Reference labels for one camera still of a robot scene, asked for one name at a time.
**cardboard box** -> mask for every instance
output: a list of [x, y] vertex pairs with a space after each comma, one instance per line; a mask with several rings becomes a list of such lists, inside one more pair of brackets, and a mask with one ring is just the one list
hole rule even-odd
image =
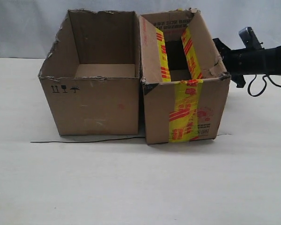
[[215, 139], [230, 75], [200, 11], [140, 16], [140, 44], [147, 143]]
[[60, 135], [138, 133], [135, 12], [69, 10], [39, 73]]

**umbrella symbol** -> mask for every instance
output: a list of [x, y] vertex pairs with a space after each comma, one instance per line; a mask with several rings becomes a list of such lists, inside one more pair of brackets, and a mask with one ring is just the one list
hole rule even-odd
[[70, 90], [74, 90], [74, 93], [76, 93], [76, 90], [80, 90], [80, 89], [79, 89], [79, 87], [74, 86], [74, 87], [71, 87], [71, 89], [70, 89]]

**packing tape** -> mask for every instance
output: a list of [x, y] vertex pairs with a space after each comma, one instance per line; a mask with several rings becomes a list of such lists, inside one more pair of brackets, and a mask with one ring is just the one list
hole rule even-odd
[[198, 102], [203, 80], [174, 82], [175, 109], [169, 116], [169, 142], [198, 138]]
[[182, 38], [184, 54], [186, 56], [187, 66], [189, 71], [191, 72], [192, 79], [193, 80], [201, 79], [202, 71], [199, 66], [199, 62], [196, 56], [194, 46], [192, 44], [192, 35], [189, 28], [185, 29], [181, 38]]
[[156, 29], [156, 38], [158, 44], [159, 60], [161, 65], [160, 66], [161, 77], [163, 82], [171, 82], [169, 65], [168, 65], [168, 56], [165, 49], [163, 32], [158, 28], [155, 29]]

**white backdrop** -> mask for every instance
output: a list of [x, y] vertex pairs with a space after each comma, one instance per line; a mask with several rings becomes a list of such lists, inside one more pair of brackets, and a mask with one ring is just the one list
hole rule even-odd
[[67, 9], [201, 9], [210, 32], [231, 48], [243, 47], [238, 31], [252, 26], [264, 47], [281, 44], [281, 0], [0, 0], [0, 57], [44, 58]]

